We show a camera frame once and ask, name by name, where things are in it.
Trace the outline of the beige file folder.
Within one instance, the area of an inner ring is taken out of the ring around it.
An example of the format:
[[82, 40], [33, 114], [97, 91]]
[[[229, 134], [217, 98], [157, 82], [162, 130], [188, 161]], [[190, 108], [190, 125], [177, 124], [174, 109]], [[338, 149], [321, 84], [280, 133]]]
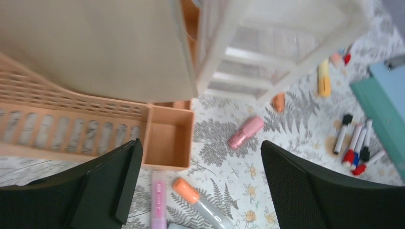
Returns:
[[146, 103], [198, 94], [178, 0], [3, 0], [0, 51], [83, 94]]

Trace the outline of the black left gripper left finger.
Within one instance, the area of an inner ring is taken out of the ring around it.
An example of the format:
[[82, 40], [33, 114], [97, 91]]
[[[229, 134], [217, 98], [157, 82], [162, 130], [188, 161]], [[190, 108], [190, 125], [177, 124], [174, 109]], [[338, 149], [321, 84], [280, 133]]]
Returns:
[[143, 147], [139, 139], [24, 186], [0, 189], [3, 229], [119, 229], [127, 223]]

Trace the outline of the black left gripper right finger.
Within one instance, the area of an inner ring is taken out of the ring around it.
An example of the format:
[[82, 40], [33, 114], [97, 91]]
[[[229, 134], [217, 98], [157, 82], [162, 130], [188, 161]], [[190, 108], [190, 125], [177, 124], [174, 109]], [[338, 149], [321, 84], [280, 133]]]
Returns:
[[324, 168], [266, 140], [261, 157], [282, 229], [402, 229], [405, 189]]

